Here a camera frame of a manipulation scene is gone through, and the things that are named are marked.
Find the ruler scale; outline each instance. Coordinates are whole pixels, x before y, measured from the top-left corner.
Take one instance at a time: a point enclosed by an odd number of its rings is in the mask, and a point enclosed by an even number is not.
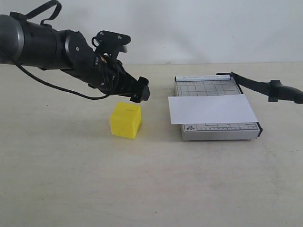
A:
[[[176,96],[224,96],[243,94],[230,75],[175,77]],[[262,128],[258,122],[183,124],[182,139],[190,140],[253,140]]]

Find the yellow block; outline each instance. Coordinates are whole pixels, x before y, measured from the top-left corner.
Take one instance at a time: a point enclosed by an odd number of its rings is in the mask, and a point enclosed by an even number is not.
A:
[[[135,139],[142,123],[139,105],[118,103],[110,115],[110,128],[114,136]]]

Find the white wall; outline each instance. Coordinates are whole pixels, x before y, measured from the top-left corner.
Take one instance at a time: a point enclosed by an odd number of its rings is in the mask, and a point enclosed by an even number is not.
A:
[[[46,1],[1,0],[0,13],[28,13]],[[302,0],[60,2],[56,29],[79,30],[89,44],[100,30],[130,35],[125,64],[303,61]]]

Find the table surface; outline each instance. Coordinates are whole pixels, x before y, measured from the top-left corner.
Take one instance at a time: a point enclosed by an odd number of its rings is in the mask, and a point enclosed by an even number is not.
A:
[[[114,137],[124,97],[91,101],[0,67],[2,227],[303,226],[303,106],[243,89],[264,131],[253,141],[183,142],[170,124],[176,75],[236,72],[303,90],[303,63],[125,66],[150,80],[135,140]],[[59,86],[100,94],[59,71]]]

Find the black handle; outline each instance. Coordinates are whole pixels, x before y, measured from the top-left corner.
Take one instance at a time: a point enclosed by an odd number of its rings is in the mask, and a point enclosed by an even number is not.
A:
[[[278,100],[293,101],[296,104],[303,104],[303,92],[294,87],[284,86],[279,80],[272,80],[269,85],[269,102]]]

